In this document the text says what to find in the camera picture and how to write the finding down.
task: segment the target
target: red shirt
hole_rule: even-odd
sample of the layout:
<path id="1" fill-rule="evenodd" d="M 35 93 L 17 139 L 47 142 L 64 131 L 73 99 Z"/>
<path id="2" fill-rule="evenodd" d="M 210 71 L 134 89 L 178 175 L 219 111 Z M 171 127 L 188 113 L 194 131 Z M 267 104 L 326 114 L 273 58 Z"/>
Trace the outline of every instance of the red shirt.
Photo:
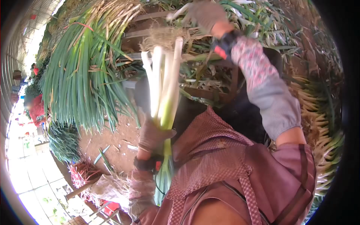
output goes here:
<path id="1" fill-rule="evenodd" d="M 34 98 L 34 100 L 32 101 L 32 108 L 29 113 L 32 121 L 34 121 L 35 126 L 39 127 L 42 122 L 40 123 L 39 121 L 37 121 L 36 117 L 45 114 L 42 94 Z"/>

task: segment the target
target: gray glove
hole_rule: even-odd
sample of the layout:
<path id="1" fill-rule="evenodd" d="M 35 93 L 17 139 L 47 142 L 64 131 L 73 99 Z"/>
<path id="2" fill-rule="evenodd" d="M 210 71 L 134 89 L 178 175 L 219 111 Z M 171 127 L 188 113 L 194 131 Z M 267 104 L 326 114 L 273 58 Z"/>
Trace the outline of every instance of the gray glove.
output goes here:
<path id="1" fill-rule="evenodd" d="M 192 3 L 183 19 L 183 23 L 188 23 L 190 19 L 196 21 L 200 28 L 207 33 L 210 33 L 216 22 L 228 22 L 224 8 L 210 1 Z"/>
<path id="2" fill-rule="evenodd" d="M 140 129 L 139 147 L 147 152 L 154 152 L 168 138 L 174 137 L 175 130 L 160 130 L 149 115 L 145 116 L 145 123 Z"/>

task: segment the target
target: corrugated metal wall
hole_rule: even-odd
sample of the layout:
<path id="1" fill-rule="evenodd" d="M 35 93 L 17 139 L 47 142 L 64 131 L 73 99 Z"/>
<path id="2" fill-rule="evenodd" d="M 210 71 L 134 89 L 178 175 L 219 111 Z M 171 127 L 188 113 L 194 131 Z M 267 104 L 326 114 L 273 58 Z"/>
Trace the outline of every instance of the corrugated metal wall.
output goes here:
<path id="1" fill-rule="evenodd" d="M 26 73 L 24 59 L 31 46 L 34 33 L 50 20 L 51 14 L 59 2 L 60 0 L 33 1 L 16 29 L 9 47 L 6 50 L 5 57 L 1 59 L 0 140 L 2 145 L 5 144 L 4 140 L 7 138 L 7 127 L 10 122 L 9 117 L 13 107 L 10 99 L 11 87 L 12 85 L 19 84 L 19 81 L 12 79 L 13 71 L 20 70 L 22 74 Z"/>

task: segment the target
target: white onion stalk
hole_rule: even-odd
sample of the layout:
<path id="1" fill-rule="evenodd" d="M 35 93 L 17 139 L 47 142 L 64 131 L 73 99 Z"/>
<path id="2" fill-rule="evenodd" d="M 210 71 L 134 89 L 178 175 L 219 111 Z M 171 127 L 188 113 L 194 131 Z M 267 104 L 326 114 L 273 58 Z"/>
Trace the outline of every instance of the white onion stalk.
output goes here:
<path id="1" fill-rule="evenodd" d="M 150 86 L 150 109 L 154 123 L 162 130 L 169 130 L 174 123 L 179 102 L 179 70 L 183 38 L 175 41 L 174 53 L 156 46 L 152 54 L 152 67 L 147 52 L 141 53 Z M 159 189 L 166 194 L 172 177 L 172 151 L 170 139 L 163 146 L 164 162 L 156 177 Z M 155 202 L 160 205 L 164 196 L 155 191 Z"/>

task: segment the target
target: arm sleeve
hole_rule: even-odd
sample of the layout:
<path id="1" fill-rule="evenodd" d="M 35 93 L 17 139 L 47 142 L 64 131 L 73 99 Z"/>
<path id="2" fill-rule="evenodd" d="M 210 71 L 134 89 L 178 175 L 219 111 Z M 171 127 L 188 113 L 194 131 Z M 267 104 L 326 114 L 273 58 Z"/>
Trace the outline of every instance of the arm sleeve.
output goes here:
<path id="1" fill-rule="evenodd" d="M 276 140 L 288 129 L 301 127 L 299 101 L 291 96 L 258 41 L 239 37 L 231 50 L 231 59 L 241 68 L 249 101 L 260 108 L 262 124 L 271 139 Z"/>
<path id="2" fill-rule="evenodd" d="M 137 220 L 147 208 L 155 205 L 155 187 L 151 172 L 139 171 L 136 168 L 131 172 L 129 216 L 133 221 Z"/>

